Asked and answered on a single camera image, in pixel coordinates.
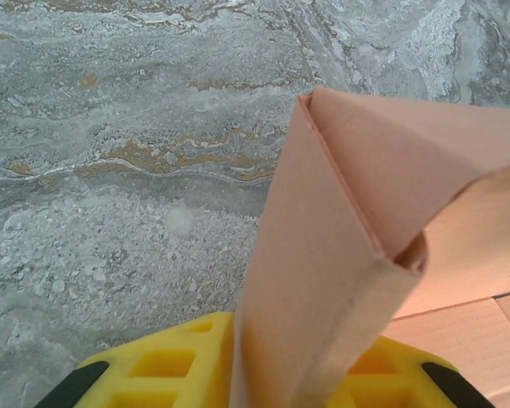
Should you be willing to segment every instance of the yellow plastic object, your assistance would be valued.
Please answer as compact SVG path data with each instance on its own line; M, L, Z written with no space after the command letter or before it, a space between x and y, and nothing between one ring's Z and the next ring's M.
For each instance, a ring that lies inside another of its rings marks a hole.
M93 355L110 366L76 408L224 408L233 315L214 313Z
M456 408L422 368L446 360L380 337L348 372L326 408Z

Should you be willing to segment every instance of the cardboard box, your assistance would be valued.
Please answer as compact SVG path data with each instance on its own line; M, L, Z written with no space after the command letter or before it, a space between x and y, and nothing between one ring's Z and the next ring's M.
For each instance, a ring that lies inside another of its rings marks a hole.
M510 297L490 299L506 292L510 110L318 88L270 187L230 406L323 406L385 329L508 407Z

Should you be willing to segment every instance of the gray marble floor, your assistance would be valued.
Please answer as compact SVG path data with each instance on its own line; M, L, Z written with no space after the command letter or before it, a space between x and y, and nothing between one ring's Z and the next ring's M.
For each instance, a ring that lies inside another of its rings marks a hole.
M234 308L317 84L510 108L510 0L0 0L0 408Z

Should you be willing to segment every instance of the stone floor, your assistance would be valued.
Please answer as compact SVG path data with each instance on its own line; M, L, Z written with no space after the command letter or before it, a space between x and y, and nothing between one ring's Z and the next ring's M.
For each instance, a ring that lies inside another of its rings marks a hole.
M0 408L234 308L317 84L510 108L510 0L0 0Z

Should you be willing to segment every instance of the black rubber strip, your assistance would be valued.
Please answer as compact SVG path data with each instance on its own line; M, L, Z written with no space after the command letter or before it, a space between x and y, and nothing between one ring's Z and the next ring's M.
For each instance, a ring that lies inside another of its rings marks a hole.
M74 408L109 366L107 361L97 361L72 371L34 408Z
M457 408L495 408L457 371L432 362L422 368Z

